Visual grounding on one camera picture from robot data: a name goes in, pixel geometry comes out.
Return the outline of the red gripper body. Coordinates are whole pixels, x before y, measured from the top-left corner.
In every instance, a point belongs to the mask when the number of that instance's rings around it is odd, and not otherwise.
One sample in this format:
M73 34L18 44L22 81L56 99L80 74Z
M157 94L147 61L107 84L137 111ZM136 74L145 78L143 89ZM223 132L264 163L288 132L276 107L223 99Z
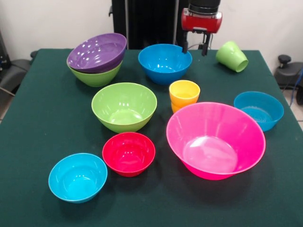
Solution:
M181 26L188 32L217 33L223 20L222 12L214 15L194 14L184 8L181 15Z

